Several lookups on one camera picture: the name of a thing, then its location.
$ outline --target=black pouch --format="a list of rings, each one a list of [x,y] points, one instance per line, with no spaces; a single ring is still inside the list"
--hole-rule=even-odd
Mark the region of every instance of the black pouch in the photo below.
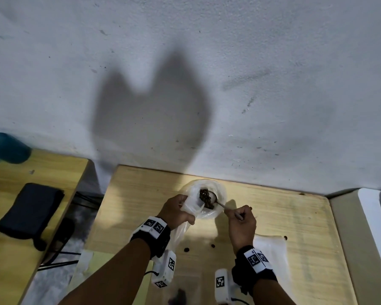
[[[44,251],[47,243],[41,239],[41,233],[63,197],[64,193],[60,189],[35,183],[25,184],[10,210],[0,219],[0,232],[16,239],[32,239],[35,248]]]

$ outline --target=white wall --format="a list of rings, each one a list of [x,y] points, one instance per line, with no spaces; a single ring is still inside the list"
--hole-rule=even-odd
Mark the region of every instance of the white wall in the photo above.
[[[103,189],[116,163],[381,189],[381,0],[0,0],[0,131]]]

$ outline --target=person's right hand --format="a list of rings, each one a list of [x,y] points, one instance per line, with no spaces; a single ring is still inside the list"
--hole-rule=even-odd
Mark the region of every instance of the person's right hand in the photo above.
[[[233,245],[234,254],[237,255],[240,248],[253,245],[257,221],[248,205],[235,210],[225,209],[224,213],[229,218],[230,241]],[[244,220],[238,220],[234,213],[242,215]]]

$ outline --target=person's left hand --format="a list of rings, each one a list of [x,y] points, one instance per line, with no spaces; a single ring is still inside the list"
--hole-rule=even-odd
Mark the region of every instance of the person's left hand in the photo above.
[[[195,217],[180,209],[186,198],[188,198],[188,196],[181,194],[169,198],[157,215],[157,217],[163,219],[167,223],[171,230],[184,222],[188,222],[191,225],[195,224]]]

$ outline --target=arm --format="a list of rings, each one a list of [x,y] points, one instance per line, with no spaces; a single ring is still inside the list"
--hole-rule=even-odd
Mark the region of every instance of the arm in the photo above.
[[[195,217],[180,210],[185,195],[168,199],[158,217],[172,230],[183,222],[195,223]],[[150,260],[150,249],[142,239],[134,239],[110,261],[71,291],[59,305],[130,305],[141,285]]]
[[[229,218],[230,241],[234,254],[237,255],[237,252],[244,246],[253,245],[257,222],[248,205],[236,210],[225,209],[225,213]],[[242,215],[244,220],[238,220],[235,213]],[[259,279],[254,284],[253,300],[256,305],[295,305],[280,284],[270,279]]]

